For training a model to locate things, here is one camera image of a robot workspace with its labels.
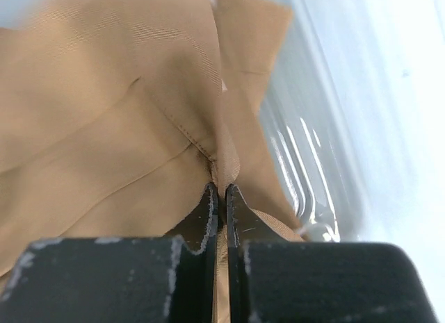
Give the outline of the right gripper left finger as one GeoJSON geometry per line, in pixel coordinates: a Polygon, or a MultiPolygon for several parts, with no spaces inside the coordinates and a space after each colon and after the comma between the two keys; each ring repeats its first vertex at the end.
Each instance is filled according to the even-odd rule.
{"type": "Polygon", "coordinates": [[[211,322],[217,230],[210,183],[161,237],[32,242],[1,294],[1,321],[211,322]]]}

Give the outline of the clear plastic bin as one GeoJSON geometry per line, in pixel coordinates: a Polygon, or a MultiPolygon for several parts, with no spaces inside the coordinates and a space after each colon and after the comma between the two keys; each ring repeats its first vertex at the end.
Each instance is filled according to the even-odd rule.
{"type": "Polygon", "coordinates": [[[293,17],[260,118],[313,239],[444,227],[444,0],[273,0],[293,17]]]}

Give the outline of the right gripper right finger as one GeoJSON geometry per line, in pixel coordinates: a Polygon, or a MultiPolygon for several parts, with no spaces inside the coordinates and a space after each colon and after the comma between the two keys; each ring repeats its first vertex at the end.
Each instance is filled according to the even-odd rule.
{"type": "Polygon", "coordinates": [[[233,322],[435,322],[412,261],[387,243],[288,242],[226,191],[233,322]]]}

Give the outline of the tan cloth garment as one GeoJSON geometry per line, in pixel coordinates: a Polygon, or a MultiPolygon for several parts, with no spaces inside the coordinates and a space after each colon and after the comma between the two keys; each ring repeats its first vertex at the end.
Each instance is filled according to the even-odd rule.
{"type": "Polygon", "coordinates": [[[1,294],[47,238],[152,238],[218,193],[213,319],[230,319],[226,191],[286,241],[259,111],[292,18],[269,0],[46,0],[1,30],[1,294]]]}

